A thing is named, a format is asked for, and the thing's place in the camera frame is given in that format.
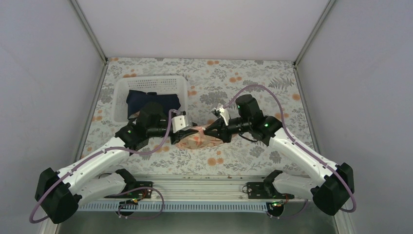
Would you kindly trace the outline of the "pink floral mesh laundry bag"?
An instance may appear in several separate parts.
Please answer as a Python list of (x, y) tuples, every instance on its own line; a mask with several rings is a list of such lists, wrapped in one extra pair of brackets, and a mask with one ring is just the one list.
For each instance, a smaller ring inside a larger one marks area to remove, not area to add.
[(190, 130), (194, 130), (195, 133), (181, 139), (178, 143), (175, 144), (176, 147), (182, 150), (198, 150), (224, 144), (222, 140), (204, 134), (204, 130), (208, 126), (209, 125), (191, 127)]

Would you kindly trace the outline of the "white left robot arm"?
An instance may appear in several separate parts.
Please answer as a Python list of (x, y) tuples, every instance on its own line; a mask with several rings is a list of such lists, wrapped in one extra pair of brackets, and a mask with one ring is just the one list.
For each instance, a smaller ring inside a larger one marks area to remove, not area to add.
[(42, 208), (46, 218), (59, 224), (79, 207), (101, 198), (144, 198), (150, 193), (150, 187), (139, 186), (126, 169), (118, 169), (104, 177), (100, 174), (134, 154), (146, 155), (143, 148), (151, 138), (176, 144), (198, 132), (185, 112), (174, 109), (164, 112), (161, 104), (147, 103), (136, 117), (93, 153), (57, 171), (44, 170), (38, 179), (34, 211)]

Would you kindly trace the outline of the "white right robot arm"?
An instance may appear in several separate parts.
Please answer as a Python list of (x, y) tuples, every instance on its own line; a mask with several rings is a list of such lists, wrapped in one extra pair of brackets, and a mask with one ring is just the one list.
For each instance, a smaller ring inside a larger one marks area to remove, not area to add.
[(223, 106), (213, 110), (218, 119), (204, 130), (206, 136), (229, 143), (233, 135), (250, 133), (255, 140), (287, 156), (308, 175), (304, 178), (274, 170), (264, 180), (267, 197), (298, 196), (313, 201), (327, 215), (343, 211), (343, 205), (354, 199), (354, 172), (350, 165), (339, 165), (295, 139), (281, 121), (263, 114), (252, 95), (241, 95), (235, 103), (239, 117), (230, 118)]

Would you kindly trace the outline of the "white plastic laundry basket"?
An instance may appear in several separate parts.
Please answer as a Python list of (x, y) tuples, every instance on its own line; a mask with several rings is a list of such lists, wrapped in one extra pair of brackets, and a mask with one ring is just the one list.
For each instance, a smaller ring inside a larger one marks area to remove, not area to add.
[(179, 98), (179, 111), (188, 110), (188, 82), (183, 76), (149, 76), (122, 78), (117, 81), (112, 100), (111, 120), (116, 124), (128, 121), (127, 97), (130, 91), (150, 95), (173, 95)]

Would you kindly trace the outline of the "navy blue bra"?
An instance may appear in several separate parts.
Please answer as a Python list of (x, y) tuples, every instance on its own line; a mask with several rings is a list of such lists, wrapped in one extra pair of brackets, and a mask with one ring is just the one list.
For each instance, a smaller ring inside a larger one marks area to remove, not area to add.
[(165, 115), (168, 115), (170, 109), (178, 110), (181, 107), (177, 94), (159, 95), (156, 92), (145, 93), (137, 90), (129, 90), (126, 99), (128, 119), (132, 118), (132, 115), (140, 112), (141, 109), (150, 102), (160, 104)]

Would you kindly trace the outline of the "floral patterned tablecloth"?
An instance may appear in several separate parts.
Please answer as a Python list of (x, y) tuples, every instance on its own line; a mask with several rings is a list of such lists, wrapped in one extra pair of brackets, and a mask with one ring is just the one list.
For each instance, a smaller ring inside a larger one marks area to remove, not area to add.
[[(238, 91), (251, 94), (265, 115), (284, 118), (290, 133), (313, 146), (290, 61), (215, 60), (184, 58), (111, 58), (88, 132), (83, 156), (97, 150), (121, 127), (111, 119), (113, 93), (122, 78), (183, 76), (187, 81), (188, 115), (198, 125), (208, 125), (216, 117), (211, 109), (226, 104)], [(266, 176), (281, 170), (305, 176), (285, 155), (261, 142), (251, 143), (250, 135), (235, 136), (230, 143), (203, 149), (179, 149), (153, 138), (143, 156), (131, 156), (109, 168), (125, 168), (136, 175)]]

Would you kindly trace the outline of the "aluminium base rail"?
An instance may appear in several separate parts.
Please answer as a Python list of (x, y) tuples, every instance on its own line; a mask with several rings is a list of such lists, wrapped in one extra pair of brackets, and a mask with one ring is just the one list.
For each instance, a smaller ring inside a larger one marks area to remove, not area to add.
[(261, 182), (263, 175), (135, 175), (151, 181), (164, 201), (248, 202), (246, 183)]

